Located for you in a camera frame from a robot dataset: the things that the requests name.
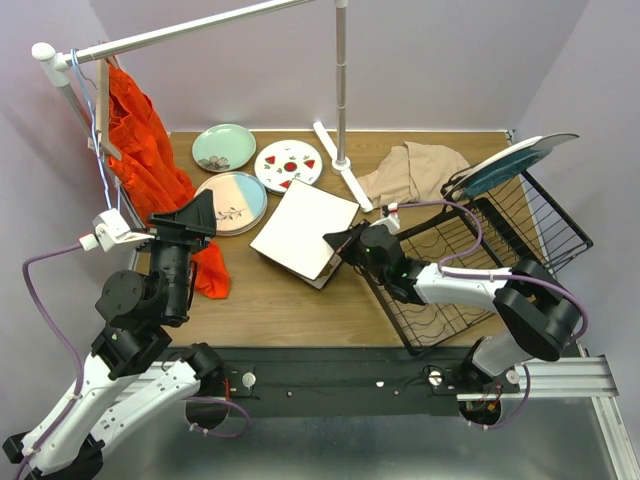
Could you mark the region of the cream and teal plate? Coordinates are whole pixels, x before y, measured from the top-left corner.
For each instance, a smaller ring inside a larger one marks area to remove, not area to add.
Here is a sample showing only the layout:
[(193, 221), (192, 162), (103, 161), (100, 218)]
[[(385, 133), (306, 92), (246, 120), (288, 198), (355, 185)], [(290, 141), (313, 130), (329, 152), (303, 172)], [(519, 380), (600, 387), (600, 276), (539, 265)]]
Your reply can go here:
[(268, 197), (263, 184), (244, 172), (233, 171), (212, 176), (196, 190), (213, 192), (218, 236), (236, 236), (256, 226), (263, 218)]

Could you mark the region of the square leaf pattern plate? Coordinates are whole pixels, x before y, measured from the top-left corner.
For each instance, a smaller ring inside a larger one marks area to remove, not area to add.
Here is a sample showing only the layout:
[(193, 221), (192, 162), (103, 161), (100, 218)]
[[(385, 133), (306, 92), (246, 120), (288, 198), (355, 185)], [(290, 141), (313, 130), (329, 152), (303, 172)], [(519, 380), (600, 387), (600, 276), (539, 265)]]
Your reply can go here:
[(319, 275), (315, 279), (309, 279), (307, 277), (302, 277), (302, 280), (306, 282), (308, 285), (312, 286), (317, 290), (321, 290), (327, 282), (331, 279), (332, 275), (341, 265), (342, 260), (339, 258), (333, 258), (330, 262), (328, 262)]

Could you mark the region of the large square green plate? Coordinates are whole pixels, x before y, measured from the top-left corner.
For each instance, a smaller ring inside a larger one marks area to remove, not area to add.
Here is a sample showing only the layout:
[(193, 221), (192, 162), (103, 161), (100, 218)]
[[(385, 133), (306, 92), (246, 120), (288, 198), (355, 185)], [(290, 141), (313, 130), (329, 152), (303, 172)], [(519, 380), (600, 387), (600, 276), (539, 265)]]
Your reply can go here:
[(358, 211), (356, 202), (295, 180), (250, 247), (301, 278), (315, 279), (335, 258), (322, 236), (348, 229)]

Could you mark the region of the green round plate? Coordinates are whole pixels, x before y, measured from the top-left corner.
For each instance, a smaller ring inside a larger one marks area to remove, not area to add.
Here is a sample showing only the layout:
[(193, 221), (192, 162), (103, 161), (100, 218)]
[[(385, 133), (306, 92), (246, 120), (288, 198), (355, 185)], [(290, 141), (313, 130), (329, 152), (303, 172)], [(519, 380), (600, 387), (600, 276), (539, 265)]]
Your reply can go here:
[(256, 151), (256, 139), (245, 127), (220, 124), (201, 132), (192, 144), (194, 162), (211, 173), (226, 173), (244, 166)]

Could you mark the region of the white blue rimmed plate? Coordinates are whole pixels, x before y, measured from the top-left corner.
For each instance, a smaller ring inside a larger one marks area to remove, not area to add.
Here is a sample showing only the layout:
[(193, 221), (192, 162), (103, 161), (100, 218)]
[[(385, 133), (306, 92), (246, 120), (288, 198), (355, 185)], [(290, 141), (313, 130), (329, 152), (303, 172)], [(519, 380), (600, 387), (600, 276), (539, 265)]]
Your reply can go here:
[(323, 172), (319, 151), (300, 140), (280, 140), (263, 148), (254, 162), (254, 174), (266, 185), (280, 185), (287, 190), (294, 180), (315, 184)]

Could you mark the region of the teal round plate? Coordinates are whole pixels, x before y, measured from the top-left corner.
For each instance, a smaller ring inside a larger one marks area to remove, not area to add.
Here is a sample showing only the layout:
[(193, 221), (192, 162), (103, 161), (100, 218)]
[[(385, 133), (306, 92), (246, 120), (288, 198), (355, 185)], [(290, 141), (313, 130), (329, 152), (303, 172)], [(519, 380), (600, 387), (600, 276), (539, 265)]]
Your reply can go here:
[(459, 199), (472, 199), (513, 179), (532, 165), (544, 159), (551, 148), (526, 148), (504, 155), (491, 163), (483, 162), (461, 184)]

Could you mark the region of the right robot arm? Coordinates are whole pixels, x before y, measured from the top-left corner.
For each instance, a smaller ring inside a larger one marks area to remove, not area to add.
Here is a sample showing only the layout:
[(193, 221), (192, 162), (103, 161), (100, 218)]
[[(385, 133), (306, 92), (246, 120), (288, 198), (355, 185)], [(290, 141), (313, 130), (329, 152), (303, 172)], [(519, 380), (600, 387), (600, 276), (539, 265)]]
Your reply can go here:
[(399, 303), (461, 305), (501, 318), (505, 331), (477, 340), (454, 370), (456, 383), (474, 392), (530, 359), (559, 360), (587, 325), (578, 300), (534, 260), (497, 269), (418, 260), (405, 254), (400, 240), (381, 222), (363, 221), (323, 238), (341, 260)]

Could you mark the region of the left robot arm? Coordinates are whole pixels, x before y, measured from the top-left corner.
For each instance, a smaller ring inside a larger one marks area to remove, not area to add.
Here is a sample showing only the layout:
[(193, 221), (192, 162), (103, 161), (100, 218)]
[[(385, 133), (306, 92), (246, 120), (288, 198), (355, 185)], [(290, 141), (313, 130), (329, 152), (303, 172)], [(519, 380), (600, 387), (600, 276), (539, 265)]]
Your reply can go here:
[(133, 248), (150, 255), (146, 274), (119, 270), (104, 283), (95, 308), (105, 321), (86, 358), (65, 347), (76, 379), (40, 424), (8, 437), (3, 450), (21, 479), (92, 479), (108, 452), (169, 405), (221, 391), (220, 356), (205, 343), (180, 353), (150, 384), (119, 396), (165, 353), (168, 328), (188, 321), (198, 272), (192, 256), (216, 235), (214, 195), (205, 190), (182, 208), (153, 213), (132, 229), (116, 209), (99, 214), (94, 231), (62, 251)]

